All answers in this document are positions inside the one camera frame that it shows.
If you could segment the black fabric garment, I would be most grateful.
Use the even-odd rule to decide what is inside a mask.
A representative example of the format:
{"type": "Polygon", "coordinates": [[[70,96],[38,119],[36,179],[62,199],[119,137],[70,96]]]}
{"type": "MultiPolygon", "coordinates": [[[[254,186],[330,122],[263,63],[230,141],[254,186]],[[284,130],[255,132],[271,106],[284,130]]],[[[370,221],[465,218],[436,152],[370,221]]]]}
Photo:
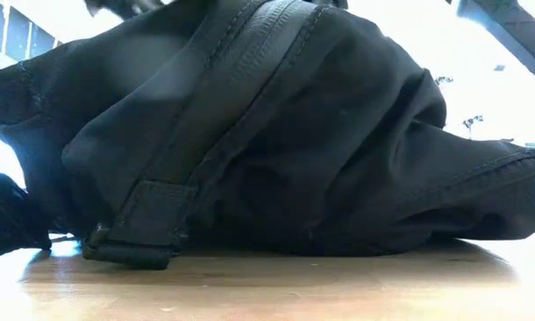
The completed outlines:
{"type": "Polygon", "coordinates": [[[535,148],[447,132],[430,72],[311,0],[175,0],[0,70],[0,256],[163,269],[190,241],[382,256],[535,233],[535,148]]]}

